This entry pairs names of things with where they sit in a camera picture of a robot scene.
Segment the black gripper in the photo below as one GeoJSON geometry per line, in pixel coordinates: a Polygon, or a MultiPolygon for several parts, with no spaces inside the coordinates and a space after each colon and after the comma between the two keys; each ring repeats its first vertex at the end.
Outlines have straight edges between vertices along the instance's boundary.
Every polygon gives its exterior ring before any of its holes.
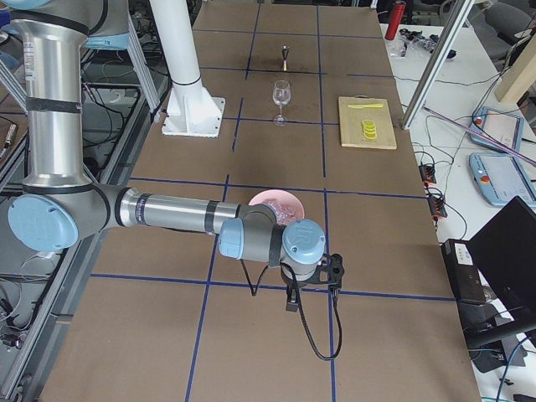
{"type": "Polygon", "coordinates": [[[298,311],[298,295],[292,287],[297,284],[299,288],[304,286],[328,286],[331,284],[331,274],[327,269],[327,260],[322,259],[312,265],[289,265],[288,261],[282,261],[281,278],[286,283],[286,311],[298,311]]]}

